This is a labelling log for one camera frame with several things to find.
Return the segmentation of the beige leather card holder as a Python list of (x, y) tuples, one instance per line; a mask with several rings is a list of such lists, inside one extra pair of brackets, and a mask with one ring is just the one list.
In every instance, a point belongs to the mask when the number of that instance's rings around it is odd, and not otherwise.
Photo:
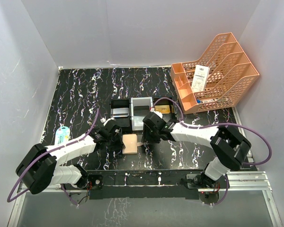
[(144, 145), (143, 142), (138, 141), (136, 134), (123, 135), (124, 148), (122, 150), (123, 155), (137, 154), (138, 147)]

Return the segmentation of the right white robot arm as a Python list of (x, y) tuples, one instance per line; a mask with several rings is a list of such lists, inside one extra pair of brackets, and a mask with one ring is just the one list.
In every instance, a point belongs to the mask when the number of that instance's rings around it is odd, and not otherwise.
[(166, 122), (156, 112), (143, 119), (142, 141), (160, 143), (162, 140), (186, 141), (212, 148), (216, 157), (207, 164), (201, 174), (185, 180), (189, 184), (213, 188), (221, 176), (240, 170), (251, 143), (233, 126), (214, 126), (201, 129), (185, 125), (175, 119)]

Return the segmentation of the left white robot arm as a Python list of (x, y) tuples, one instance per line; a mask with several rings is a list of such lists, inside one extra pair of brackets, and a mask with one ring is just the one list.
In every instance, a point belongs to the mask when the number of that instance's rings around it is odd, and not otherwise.
[(124, 148), (122, 128), (114, 119), (66, 144), (52, 148), (40, 143), (34, 145), (16, 168), (16, 174), (32, 194), (38, 194), (54, 184), (71, 184), (85, 189), (91, 185), (87, 171), (79, 164), (65, 166), (65, 163), (104, 148), (110, 151)]

